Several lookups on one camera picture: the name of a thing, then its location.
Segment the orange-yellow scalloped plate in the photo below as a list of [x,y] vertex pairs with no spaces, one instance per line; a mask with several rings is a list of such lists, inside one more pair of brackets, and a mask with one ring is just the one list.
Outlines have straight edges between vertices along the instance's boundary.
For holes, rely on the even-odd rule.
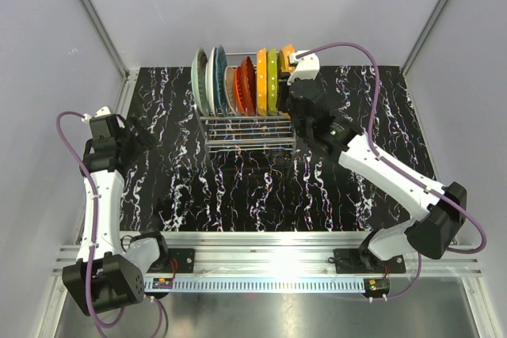
[[278,74],[282,73],[293,73],[294,67],[290,65],[289,58],[290,55],[295,52],[295,49],[292,44],[286,45],[278,51],[277,55],[277,69]]

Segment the green scalloped plate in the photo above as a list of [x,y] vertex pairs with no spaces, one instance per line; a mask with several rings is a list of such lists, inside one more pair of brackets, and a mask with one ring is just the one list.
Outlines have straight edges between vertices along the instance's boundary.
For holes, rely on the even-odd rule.
[[270,116],[276,116],[278,110],[276,107],[278,96],[278,66],[277,66],[277,52],[276,49],[267,51],[267,108]]

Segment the dark red scalloped plate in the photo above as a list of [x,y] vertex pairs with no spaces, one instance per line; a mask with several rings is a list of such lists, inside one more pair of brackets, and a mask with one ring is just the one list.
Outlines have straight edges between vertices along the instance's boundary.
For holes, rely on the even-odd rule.
[[240,66],[240,89],[242,93],[242,105],[245,114],[254,116],[256,112],[255,101],[255,70],[249,56],[243,59]]

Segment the yellow scalloped plate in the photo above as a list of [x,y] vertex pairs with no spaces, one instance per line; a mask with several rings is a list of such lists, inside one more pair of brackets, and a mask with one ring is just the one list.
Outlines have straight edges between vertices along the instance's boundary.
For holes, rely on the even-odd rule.
[[267,116],[267,51],[257,52],[257,114]]

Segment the red-orange scalloped plate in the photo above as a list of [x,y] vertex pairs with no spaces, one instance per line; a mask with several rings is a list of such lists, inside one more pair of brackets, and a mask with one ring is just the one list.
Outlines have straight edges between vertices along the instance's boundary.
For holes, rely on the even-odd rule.
[[240,86],[240,79],[241,79],[241,67],[237,66],[234,71],[234,93],[235,93],[235,99],[236,99],[236,110],[238,116],[244,116],[246,114],[245,108],[242,104],[242,93],[241,93],[241,86]]

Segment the cream plate with dark patch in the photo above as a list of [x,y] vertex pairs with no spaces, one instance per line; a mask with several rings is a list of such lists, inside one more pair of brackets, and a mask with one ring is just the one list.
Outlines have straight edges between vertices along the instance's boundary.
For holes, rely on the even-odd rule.
[[235,68],[228,66],[224,74],[224,88],[227,98],[227,104],[233,116],[238,115],[238,105],[235,98],[235,82],[234,82]]

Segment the light green flower plate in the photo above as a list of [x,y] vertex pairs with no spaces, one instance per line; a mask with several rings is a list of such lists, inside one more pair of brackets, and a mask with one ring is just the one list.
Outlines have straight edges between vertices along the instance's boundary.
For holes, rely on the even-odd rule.
[[191,83],[195,104],[204,116],[210,113],[205,85],[207,63],[208,57],[199,47],[191,65]]

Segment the dark teal plate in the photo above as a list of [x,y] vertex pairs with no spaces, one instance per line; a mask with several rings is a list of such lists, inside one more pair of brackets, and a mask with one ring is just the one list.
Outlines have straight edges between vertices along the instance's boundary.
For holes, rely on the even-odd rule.
[[227,97],[224,87],[224,75],[227,68],[227,56],[222,45],[215,47],[214,56],[214,96],[215,108],[223,115],[227,115]]

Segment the white plate teal rim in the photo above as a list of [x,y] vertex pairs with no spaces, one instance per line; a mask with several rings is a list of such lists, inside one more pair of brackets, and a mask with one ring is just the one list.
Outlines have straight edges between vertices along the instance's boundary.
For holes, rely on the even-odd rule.
[[214,99],[214,63],[215,63],[215,52],[216,47],[210,52],[208,57],[207,67],[206,67],[206,75],[205,75],[205,86],[206,86],[206,96],[209,107],[209,116],[216,116],[215,112],[215,99]]

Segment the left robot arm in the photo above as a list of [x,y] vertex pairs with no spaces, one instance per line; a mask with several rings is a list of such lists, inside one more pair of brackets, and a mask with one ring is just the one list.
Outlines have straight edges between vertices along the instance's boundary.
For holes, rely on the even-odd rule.
[[170,252],[162,234],[148,230],[123,248],[120,238],[121,199],[128,166],[146,149],[123,116],[100,108],[84,114],[91,137],[83,154],[70,148],[77,161],[86,193],[85,221],[75,264],[63,269],[62,280],[80,310],[99,313],[122,310],[143,300],[144,276],[163,272]]

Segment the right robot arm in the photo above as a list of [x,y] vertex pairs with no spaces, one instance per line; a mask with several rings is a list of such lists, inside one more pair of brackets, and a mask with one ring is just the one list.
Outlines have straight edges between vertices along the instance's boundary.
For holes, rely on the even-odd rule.
[[466,189],[456,182],[444,186],[384,150],[372,149],[358,126],[331,113],[315,80],[291,80],[283,72],[278,90],[277,104],[314,154],[362,176],[410,214],[403,223],[371,232],[349,263],[377,272],[394,257],[411,252],[440,259],[466,221],[457,209],[466,205]]

